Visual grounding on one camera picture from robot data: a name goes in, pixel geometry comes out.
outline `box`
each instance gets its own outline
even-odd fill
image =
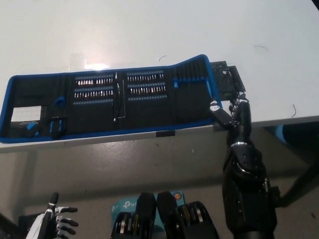
[[[185,204],[184,194],[182,191],[173,191],[170,192],[176,199],[177,205],[183,205]],[[132,197],[132,198],[125,198],[119,200],[116,204],[112,206],[111,212],[112,212],[112,228],[115,222],[115,219],[117,215],[120,212],[135,212],[136,207],[136,201],[139,197]],[[154,230],[153,233],[158,232],[164,232],[164,226],[163,223],[160,220],[159,211],[156,209],[156,218],[155,218],[155,224],[154,224]]]

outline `black tool roll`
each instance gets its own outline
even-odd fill
[[[174,130],[212,123],[220,102],[205,55],[163,67],[14,76],[0,117],[4,143]]]

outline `floor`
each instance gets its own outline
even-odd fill
[[[221,196],[224,132],[156,138],[0,155],[0,211],[19,215],[43,211],[50,195],[75,206],[77,239],[108,238],[111,206],[141,191],[182,190],[187,202],[203,202],[221,238],[231,238]],[[252,139],[263,152],[272,185],[285,192],[307,166],[264,129]],[[277,209],[276,238],[319,238],[319,188]]]

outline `robotic arm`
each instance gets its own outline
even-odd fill
[[[213,101],[213,117],[228,130],[223,167],[223,200],[226,223],[235,239],[273,239],[277,225],[275,205],[262,153],[250,139],[249,101],[239,92],[231,115]]]
[[[68,227],[67,224],[77,227],[78,223],[70,218],[63,217],[61,214],[66,212],[74,213],[78,210],[71,207],[56,207],[58,197],[58,193],[53,193],[45,213],[36,217],[26,239],[68,239],[66,232],[71,235],[75,234],[75,231]]]

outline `white robotic hand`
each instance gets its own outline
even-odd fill
[[[75,231],[68,225],[77,227],[78,223],[60,214],[74,213],[78,211],[77,208],[56,207],[57,201],[58,193],[53,193],[45,213],[37,216],[26,239],[68,239],[66,233],[75,234]]]

